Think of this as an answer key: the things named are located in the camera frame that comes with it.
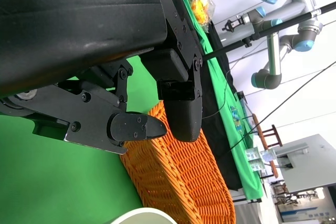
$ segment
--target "woven basket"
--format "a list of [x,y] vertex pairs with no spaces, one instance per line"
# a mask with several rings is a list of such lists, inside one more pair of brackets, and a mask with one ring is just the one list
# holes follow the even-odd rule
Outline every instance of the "woven basket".
[[[163,103],[150,115],[169,129]],[[164,211],[177,223],[235,224],[232,198],[201,131],[195,143],[170,130],[152,141],[126,142],[121,156],[144,207]]]

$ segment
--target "black pole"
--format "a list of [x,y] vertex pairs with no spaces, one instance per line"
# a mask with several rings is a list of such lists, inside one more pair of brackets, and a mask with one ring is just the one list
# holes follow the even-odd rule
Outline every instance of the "black pole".
[[295,17],[295,18],[292,18],[286,22],[283,22],[279,25],[276,25],[276,26],[273,26],[273,27],[270,27],[266,30],[263,30],[259,33],[259,38],[263,38],[263,37],[266,37],[267,35],[270,35],[270,34],[273,34],[273,33],[276,33],[278,31],[281,31],[281,30],[284,30],[288,27],[291,27],[291,26],[294,26],[298,23],[301,23],[303,21],[306,21],[306,20],[309,20],[312,18],[312,15],[311,13],[305,13],[305,14],[302,14],[298,17]]
[[298,23],[301,23],[303,21],[309,20],[309,19],[311,19],[313,17],[313,14],[314,13],[318,13],[319,10],[320,10],[320,13],[317,16],[319,16],[321,14],[324,14],[324,13],[328,13],[328,12],[330,12],[332,10],[335,10],[335,9],[336,9],[336,2],[333,2],[333,3],[329,4],[329,5],[325,5],[325,6],[321,7],[321,8],[319,8],[319,9],[313,10],[313,11],[305,13],[305,14],[302,14],[302,15],[300,15],[298,17],[295,17],[295,18],[292,18],[292,19],[290,19],[290,20],[288,20],[286,22],[283,22],[283,23],[281,23],[279,25],[276,25],[274,27],[270,27],[270,28],[268,28],[268,29],[266,29],[264,31],[252,34],[251,36],[246,37],[243,40],[239,40],[239,41],[237,41],[237,42],[235,42],[235,43],[233,43],[231,45],[228,45],[228,46],[223,47],[223,48],[221,48],[219,50],[213,51],[210,54],[204,55],[203,56],[203,60],[210,60],[210,59],[215,58],[215,57],[220,57],[224,53],[230,52],[230,51],[235,50],[235,49],[237,49],[237,48],[239,48],[239,47],[241,47],[243,45],[246,45],[246,43],[243,42],[243,41],[249,42],[249,41],[252,41],[252,40],[258,40],[260,38],[266,37],[267,35],[276,33],[276,32],[278,32],[280,30],[286,29],[288,27],[291,27],[291,26],[296,25]]

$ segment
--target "wooden stool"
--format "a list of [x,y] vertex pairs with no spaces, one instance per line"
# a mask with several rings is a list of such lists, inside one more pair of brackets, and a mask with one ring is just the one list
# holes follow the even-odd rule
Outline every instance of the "wooden stool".
[[[277,145],[282,146],[282,142],[281,142],[281,139],[280,139],[280,137],[279,137],[278,131],[277,131],[277,129],[275,128],[274,125],[272,125],[272,128],[271,128],[271,129],[266,130],[266,131],[262,131],[262,130],[261,130],[261,127],[260,127],[260,125],[259,125],[259,121],[258,121],[258,119],[257,119],[257,116],[256,116],[255,114],[252,114],[252,117],[253,117],[253,121],[254,121],[254,123],[255,123],[256,126],[257,126],[258,136],[260,137],[261,142],[262,142],[263,147],[264,147],[265,150],[268,150],[270,147],[274,147],[274,146],[277,146]],[[273,133],[264,135],[264,133],[271,132],[271,131],[273,131]],[[275,136],[275,137],[277,138],[277,141],[278,141],[278,142],[275,143],[275,144],[267,145],[265,138],[268,137],[268,136]],[[279,174],[278,174],[278,171],[277,171],[277,168],[276,168],[274,162],[273,162],[273,161],[270,161],[269,164],[270,164],[270,166],[271,166],[271,168],[272,168],[272,172],[273,172],[273,174],[272,174],[272,175],[267,175],[267,176],[261,177],[261,179],[269,178],[269,177],[273,177],[273,176],[275,176],[276,178],[279,177]]]

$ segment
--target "bolt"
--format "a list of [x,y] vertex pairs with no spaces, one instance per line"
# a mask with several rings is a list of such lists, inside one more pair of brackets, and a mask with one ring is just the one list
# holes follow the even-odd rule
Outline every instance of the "bolt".
[[198,63],[197,60],[194,60],[194,66],[195,66],[195,70],[198,71],[200,68],[200,64]]
[[129,76],[131,76],[131,75],[133,74],[133,70],[132,70],[131,68],[129,68],[129,69],[127,70],[127,74],[128,74]]
[[121,77],[122,80],[125,80],[125,79],[126,79],[127,74],[125,73],[124,70],[121,70],[121,71],[120,71],[120,77]]
[[83,93],[82,94],[82,101],[83,102],[89,102],[91,100],[91,95],[89,93]]
[[80,130],[80,123],[79,122],[73,122],[70,126],[71,131],[78,132]]

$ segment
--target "black cloth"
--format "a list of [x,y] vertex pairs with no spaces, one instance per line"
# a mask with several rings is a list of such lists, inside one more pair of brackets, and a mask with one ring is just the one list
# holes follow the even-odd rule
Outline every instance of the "black cloth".
[[[183,0],[173,0],[173,2],[177,9],[177,12],[179,13],[179,16],[182,19],[186,19],[189,28],[192,31],[193,37],[198,45],[198,48],[200,49],[201,54],[204,55],[204,51],[198,38],[197,32],[194,28],[194,25],[187,12]],[[213,24],[209,26],[208,37],[214,50],[222,46],[222,43]],[[217,60],[223,73],[226,74],[229,71],[229,64],[226,54],[223,54],[222,57],[218,57]],[[230,74],[228,74],[228,79],[231,90],[233,92],[236,92],[236,89],[233,86],[233,79]],[[203,116],[207,116],[218,111],[218,106],[216,102],[214,88],[210,78],[210,72],[206,62],[203,63],[203,67],[201,68],[201,83],[203,90]],[[230,146],[220,115],[217,114],[209,119],[204,119],[202,121],[202,129],[207,138],[208,144],[215,156],[218,168],[225,180],[227,187],[231,190],[238,190],[242,188],[242,183],[240,181],[232,154],[229,153],[227,155],[224,155],[230,150]]]

